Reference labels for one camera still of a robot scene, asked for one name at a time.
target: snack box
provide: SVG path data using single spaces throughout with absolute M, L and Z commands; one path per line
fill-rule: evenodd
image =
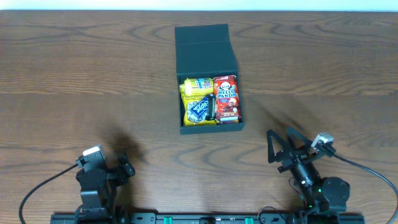
M 189 26 L 175 28 L 175 53 L 177 90 L 187 78 L 214 78 L 235 75 L 239 88 L 242 118 L 239 123 L 215 126 L 183 126 L 185 114 L 181 94 L 178 94 L 180 109 L 180 134 L 218 133 L 240 131 L 244 127 L 244 102 L 239 86 L 238 65 L 229 40 L 227 24 Z

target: wooden table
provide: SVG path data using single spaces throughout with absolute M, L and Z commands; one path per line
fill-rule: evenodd
M 228 23 L 247 124 L 181 136 L 174 27 Z M 338 153 L 398 184 L 398 17 L 345 12 L 0 12 L 0 220 L 26 193 L 102 144 L 137 175 L 118 202 L 159 212 L 301 206 L 288 172 L 267 163 L 268 129 L 328 131 Z M 349 212 L 385 223 L 396 198 L 381 179 L 334 158 L 322 177 L 351 185 Z M 25 205 L 28 223 L 81 204 L 77 169 Z

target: green connector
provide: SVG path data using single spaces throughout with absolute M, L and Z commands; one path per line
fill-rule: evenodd
M 173 224 L 173 218 L 172 217 L 164 217 L 163 223 L 164 224 Z
M 244 219 L 244 224 L 254 224 L 253 218 L 245 218 Z

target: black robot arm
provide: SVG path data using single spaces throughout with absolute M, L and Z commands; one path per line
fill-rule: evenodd
M 301 140 L 303 146 L 295 147 L 294 140 Z M 314 142 L 305 138 L 293 128 L 287 129 L 285 142 L 272 130 L 267 132 L 268 161 L 281 162 L 279 172 L 289 170 L 305 199 L 306 208 L 297 212 L 295 217 L 299 223 L 308 223 L 308 216 L 337 217 L 346 211 L 346 202 L 349 198 L 349 184 L 339 177 L 321 178 L 312 164 L 324 155 L 332 156 L 333 137 L 328 133 L 321 133 Z M 274 152 L 274 140 L 282 150 Z
M 105 153 L 100 145 L 83 152 L 76 163 L 76 175 L 81 186 L 82 215 L 77 215 L 76 223 L 129 223 L 124 210 L 115 209 L 116 187 L 126 184 L 134 176 L 135 170 L 125 154 L 118 158 L 119 164 L 109 169 L 105 163 Z

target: white wall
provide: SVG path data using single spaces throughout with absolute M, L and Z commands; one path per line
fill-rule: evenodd
M 398 0 L 0 0 L 0 9 L 398 11 Z

